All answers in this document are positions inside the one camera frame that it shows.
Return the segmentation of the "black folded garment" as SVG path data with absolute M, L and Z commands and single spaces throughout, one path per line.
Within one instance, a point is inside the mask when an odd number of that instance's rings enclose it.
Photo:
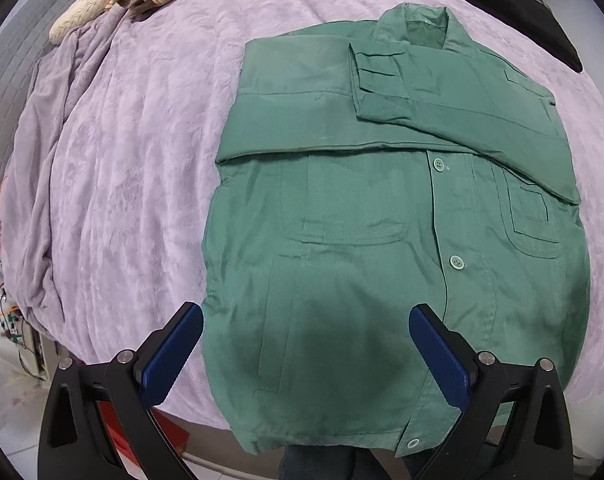
M 465 0 L 518 30 L 575 73 L 583 70 L 578 51 L 552 11 L 537 0 Z

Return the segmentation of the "green work jacket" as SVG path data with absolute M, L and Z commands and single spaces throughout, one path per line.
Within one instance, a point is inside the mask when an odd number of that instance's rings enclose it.
M 203 355 L 247 452 L 438 445 L 416 304 L 570 380 L 590 259 L 556 101 L 450 10 L 250 41 L 216 164 Z

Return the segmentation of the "lavender plush bed blanket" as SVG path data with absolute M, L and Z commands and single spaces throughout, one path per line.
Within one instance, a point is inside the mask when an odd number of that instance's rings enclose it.
M 0 188 L 0 265 L 28 320 L 97 362 L 201 300 L 214 158 L 246 43 L 406 1 L 450 9 L 556 96 L 592 267 L 568 396 L 602 393 L 604 100 L 590 76 L 462 0 L 174 0 L 143 21 L 112 8 L 70 32 L 35 66 Z

